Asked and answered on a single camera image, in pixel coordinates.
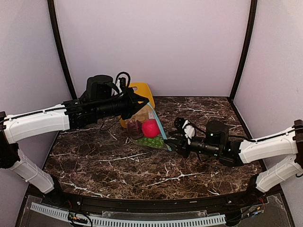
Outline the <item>clear zip top bag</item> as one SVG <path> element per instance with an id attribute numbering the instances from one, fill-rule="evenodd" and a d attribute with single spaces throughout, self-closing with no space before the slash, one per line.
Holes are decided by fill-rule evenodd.
<path id="1" fill-rule="evenodd" d="M 153 106 L 148 103 L 140 111 L 126 120 L 126 129 L 134 144 L 170 151 L 165 130 Z"/>

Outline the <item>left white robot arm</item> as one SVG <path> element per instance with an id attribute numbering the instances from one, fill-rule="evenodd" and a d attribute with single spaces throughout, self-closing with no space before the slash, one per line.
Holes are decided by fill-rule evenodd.
<path id="1" fill-rule="evenodd" d="M 88 78 L 81 97 L 34 112 L 6 115 L 0 113 L 0 167 L 9 169 L 34 185 L 56 206 L 67 196 L 55 178 L 41 170 L 21 151 L 18 141 L 53 131 L 83 128 L 99 119 L 119 116 L 127 120 L 148 104 L 130 87 L 131 77 L 120 72 L 116 78 L 96 75 Z"/>

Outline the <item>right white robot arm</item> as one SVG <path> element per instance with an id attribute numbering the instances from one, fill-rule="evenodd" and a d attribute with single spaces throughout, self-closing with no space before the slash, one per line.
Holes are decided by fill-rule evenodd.
<path id="1" fill-rule="evenodd" d="M 199 129 L 184 118 L 176 118 L 175 131 L 164 142 L 184 158 L 194 152 L 219 160 L 229 167 L 242 166 L 253 161 L 286 155 L 286 157 L 265 172 L 251 177 L 247 190 L 242 194 L 242 202 L 252 205 L 272 187 L 289 177 L 303 175 L 303 122 L 296 120 L 292 127 L 276 134 L 258 139 L 247 139 L 229 134 L 229 127 L 221 121 L 209 121 L 203 131 L 204 137 L 196 135 Z"/>

